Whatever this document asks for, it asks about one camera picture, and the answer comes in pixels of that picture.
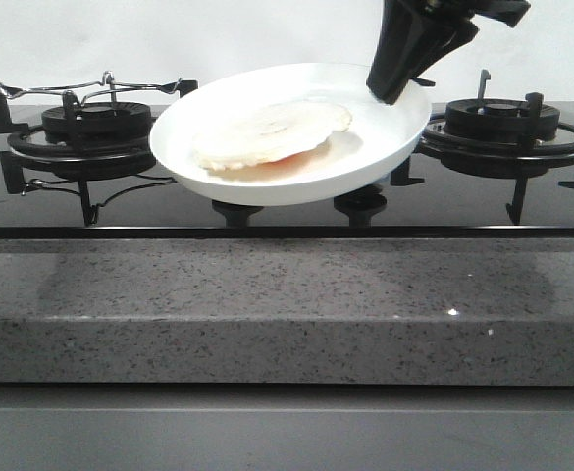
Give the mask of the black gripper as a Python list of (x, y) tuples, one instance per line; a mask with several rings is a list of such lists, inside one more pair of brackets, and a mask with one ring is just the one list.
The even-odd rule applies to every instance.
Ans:
[(475, 38), (479, 29), (469, 21), (474, 16), (515, 27), (530, 8), (519, 0), (386, 1), (366, 84), (392, 105), (410, 80)]

